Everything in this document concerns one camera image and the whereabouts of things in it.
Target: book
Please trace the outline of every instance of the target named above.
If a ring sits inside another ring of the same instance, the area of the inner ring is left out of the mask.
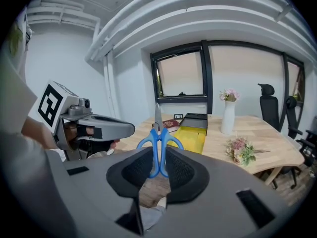
[[[177,131],[180,127],[179,122],[174,119],[163,121],[163,126],[167,128],[168,132]]]

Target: yellow tray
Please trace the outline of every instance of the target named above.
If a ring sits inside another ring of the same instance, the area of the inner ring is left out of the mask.
[[[201,154],[205,143],[206,130],[181,126],[174,137],[182,142],[185,150]],[[173,141],[169,141],[167,144],[177,147],[177,144]]]

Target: blue scissors handle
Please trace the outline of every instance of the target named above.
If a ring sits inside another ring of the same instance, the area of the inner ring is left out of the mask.
[[[173,141],[178,145],[178,148],[181,150],[184,150],[184,147],[181,143],[181,141],[179,141],[176,137],[172,136],[171,134],[169,134],[168,129],[164,128],[161,135],[160,135],[160,139],[162,141],[162,152],[161,152],[161,156],[160,156],[160,167],[159,170],[161,172],[161,174],[164,177],[168,177],[168,174],[165,170],[165,159],[166,159],[166,146],[167,146],[167,142],[168,141]]]
[[[153,159],[154,159],[154,171],[149,175],[149,178],[154,178],[159,174],[159,154],[158,154],[158,141],[159,135],[155,129],[150,130],[150,134],[141,140],[137,145],[137,149],[140,149],[146,142],[151,142],[153,146]]]

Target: wooden floor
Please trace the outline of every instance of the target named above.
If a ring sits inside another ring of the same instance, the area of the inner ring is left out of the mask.
[[[310,169],[317,172],[316,166],[313,165]],[[291,185],[294,184],[291,173],[286,175],[279,175],[276,178],[277,190],[276,192],[284,198],[288,205],[296,203],[301,198],[305,197],[306,193],[309,192],[315,179],[310,177],[309,168],[304,164],[299,167],[302,172],[297,178],[297,186],[291,189]],[[159,174],[153,179],[147,179],[143,187],[139,192],[140,205],[144,207],[154,207],[157,205],[158,201],[165,197],[170,192],[168,178],[163,177]]]

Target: wooden table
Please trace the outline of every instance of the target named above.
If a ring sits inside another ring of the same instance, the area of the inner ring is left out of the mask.
[[[172,118],[172,115],[162,114],[163,120]],[[154,118],[150,118],[141,123],[136,128],[135,133],[131,137],[124,138],[117,144],[116,149],[135,149],[137,144],[149,134],[153,122]],[[220,132],[220,126],[221,117],[208,115],[208,130],[202,154],[236,165],[229,156],[224,154],[227,141],[228,139],[233,139],[236,136],[245,137],[253,143],[256,150],[270,151],[265,153],[257,153],[257,160],[255,162],[250,162],[246,167],[240,166],[251,174],[274,168],[271,175],[265,181],[266,185],[273,181],[282,167],[299,166],[304,162],[304,157],[302,154],[281,133],[258,117],[236,117],[232,135],[222,134]],[[148,142],[144,146],[152,145],[150,142]]]

